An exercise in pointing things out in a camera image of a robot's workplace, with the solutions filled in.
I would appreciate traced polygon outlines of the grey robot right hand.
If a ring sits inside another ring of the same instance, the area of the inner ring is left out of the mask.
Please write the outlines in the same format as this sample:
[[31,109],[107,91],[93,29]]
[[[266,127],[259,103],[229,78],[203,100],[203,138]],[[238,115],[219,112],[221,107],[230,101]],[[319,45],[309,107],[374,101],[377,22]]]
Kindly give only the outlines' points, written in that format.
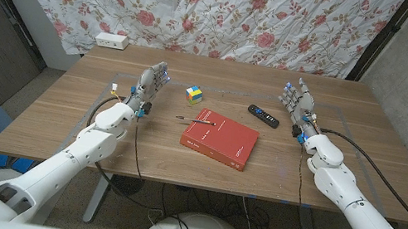
[[292,136],[300,144],[303,144],[308,138],[320,134],[321,131],[316,125],[317,115],[313,110],[314,100],[302,78],[299,79],[298,87],[293,86],[290,82],[285,84],[279,100],[290,114],[293,123]]

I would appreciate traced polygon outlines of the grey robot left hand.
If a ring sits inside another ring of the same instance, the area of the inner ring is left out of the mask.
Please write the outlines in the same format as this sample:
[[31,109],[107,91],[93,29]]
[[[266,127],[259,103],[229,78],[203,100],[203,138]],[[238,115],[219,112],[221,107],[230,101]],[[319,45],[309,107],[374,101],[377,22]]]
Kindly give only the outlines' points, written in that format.
[[133,93],[125,99],[124,103],[133,111],[138,111],[143,103],[152,102],[159,90],[169,80],[167,62],[161,61],[159,64],[145,69],[138,78]]

